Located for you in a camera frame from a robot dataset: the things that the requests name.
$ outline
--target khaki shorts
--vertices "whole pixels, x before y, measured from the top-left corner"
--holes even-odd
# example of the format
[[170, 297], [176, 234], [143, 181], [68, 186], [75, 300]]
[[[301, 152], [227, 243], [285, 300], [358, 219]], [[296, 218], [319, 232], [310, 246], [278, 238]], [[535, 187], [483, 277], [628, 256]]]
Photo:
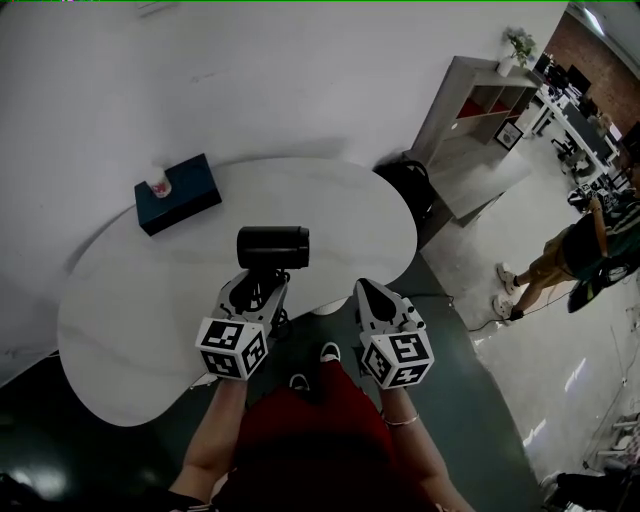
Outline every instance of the khaki shorts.
[[571, 228], [563, 229], [557, 236], [544, 244], [542, 256], [529, 265], [532, 281], [541, 282], [546, 287], [575, 280], [567, 266], [562, 250], [562, 241], [569, 229]]

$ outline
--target camera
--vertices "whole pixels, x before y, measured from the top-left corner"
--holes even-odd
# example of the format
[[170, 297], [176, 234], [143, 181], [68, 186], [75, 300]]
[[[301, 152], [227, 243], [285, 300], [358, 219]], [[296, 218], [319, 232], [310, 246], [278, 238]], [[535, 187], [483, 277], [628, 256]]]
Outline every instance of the camera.
[[309, 230], [301, 226], [247, 226], [238, 232], [238, 263], [250, 270], [309, 266]]

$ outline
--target potted plant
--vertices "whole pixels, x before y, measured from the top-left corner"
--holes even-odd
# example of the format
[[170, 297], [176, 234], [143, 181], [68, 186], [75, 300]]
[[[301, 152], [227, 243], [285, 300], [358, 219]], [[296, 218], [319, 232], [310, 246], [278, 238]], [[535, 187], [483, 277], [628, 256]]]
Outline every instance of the potted plant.
[[509, 41], [513, 47], [513, 52], [508, 57], [505, 57], [498, 64], [496, 71], [501, 76], [508, 76], [509, 71], [513, 65], [518, 62], [521, 67], [527, 64], [527, 61], [533, 60], [535, 57], [532, 55], [536, 50], [536, 42], [533, 40], [531, 34], [527, 34], [525, 30], [520, 28], [508, 27], [502, 35], [504, 42]]

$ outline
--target white sneaker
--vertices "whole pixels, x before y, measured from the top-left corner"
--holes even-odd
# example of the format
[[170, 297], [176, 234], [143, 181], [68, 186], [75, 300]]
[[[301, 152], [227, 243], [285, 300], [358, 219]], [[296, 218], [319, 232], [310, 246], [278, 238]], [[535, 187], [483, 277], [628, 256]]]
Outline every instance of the white sneaker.
[[289, 379], [289, 387], [297, 391], [310, 390], [309, 382], [307, 381], [307, 378], [301, 373], [296, 373], [295, 375], [291, 376], [291, 379]]
[[509, 295], [513, 295], [514, 293], [516, 293], [516, 291], [518, 291], [518, 287], [513, 284], [513, 280], [515, 279], [516, 275], [511, 272], [511, 267], [509, 267], [509, 265], [507, 265], [506, 263], [498, 263], [496, 265], [496, 272], [498, 272], [498, 277], [504, 284], [504, 289]]
[[340, 361], [340, 349], [333, 341], [325, 343], [320, 351], [320, 362], [328, 363], [329, 361]]
[[547, 503], [558, 490], [558, 475], [560, 474], [562, 474], [561, 471], [556, 471], [555, 473], [545, 476], [542, 482], [540, 482], [540, 492], [542, 493], [544, 503]]
[[509, 320], [511, 317], [511, 310], [513, 309], [513, 302], [511, 302], [504, 295], [496, 295], [493, 298], [493, 310], [504, 321]]

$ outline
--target tissue box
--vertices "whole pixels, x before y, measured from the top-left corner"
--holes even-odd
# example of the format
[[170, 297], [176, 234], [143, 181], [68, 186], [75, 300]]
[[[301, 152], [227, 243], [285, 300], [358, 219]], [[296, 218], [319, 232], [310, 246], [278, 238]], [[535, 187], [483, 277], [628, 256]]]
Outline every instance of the tissue box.
[[144, 181], [135, 187], [138, 224], [149, 236], [222, 202], [204, 154], [167, 169], [165, 174], [171, 193], [163, 199]]

